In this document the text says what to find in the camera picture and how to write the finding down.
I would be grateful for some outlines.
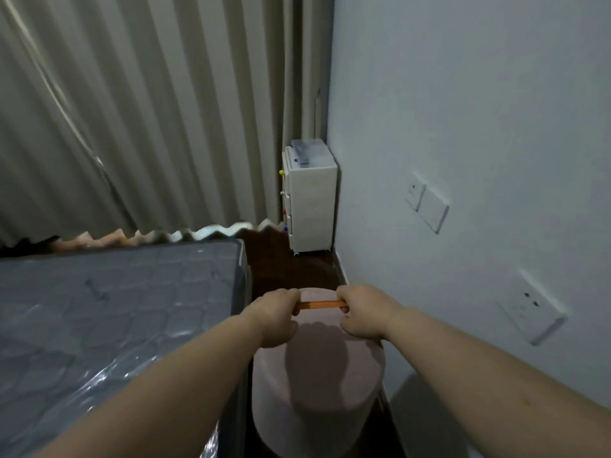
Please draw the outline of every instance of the beige curtain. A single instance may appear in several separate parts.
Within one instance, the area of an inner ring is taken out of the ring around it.
[[[2,0],[0,240],[277,222],[282,145],[322,128],[329,6]]]

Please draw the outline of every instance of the white drawer cabinet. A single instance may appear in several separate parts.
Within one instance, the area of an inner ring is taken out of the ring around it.
[[[291,146],[282,152],[282,207],[294,253],[331,249],[337,164],[326,148],[300,167]]]

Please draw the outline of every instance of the pink stool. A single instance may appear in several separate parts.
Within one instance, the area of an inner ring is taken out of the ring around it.
[[[301,290],[302,301],[336,300]],[[263,442],[282,458],[337,458],[358,438],[382,385],[378,343],[340,329],[339,308],[302,310],[287,344],[260,349],[252,371],[252,415]]]

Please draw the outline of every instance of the mattress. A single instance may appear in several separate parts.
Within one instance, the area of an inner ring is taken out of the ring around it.
[[[250,301],[227,239],[0,261],[0,455],[27,456]],[[205,458],[243,455],[246,375]]]

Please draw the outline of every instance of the dark wooden floor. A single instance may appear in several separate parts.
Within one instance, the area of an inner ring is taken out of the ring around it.
[[[286,233],[268,228],[262,232],[240,231],[236,238],[244,240],[246,256],[252,270],[252,298],[279,288],[336,289],[343,284],[343,276],[337,257],[331,252],[306,253],[295,257],[288,245]],[[221,239],[219,234],[210,239]],[[129,246],[130,242],[119,235],[109,235],[103,246]],[[0,257],[30,254],[57,253],[91,246],[78,241],[59,244],[52,240],[32,245],[27,241],[15,248],[0,250]],[[246,458],[276,458],[259,438],[252,421],[250,398],[246,426]],[[380,401],[376,401],[359,439],[345,458],[369,458],[385,456],[404,458],[397,433],[390,415]]]

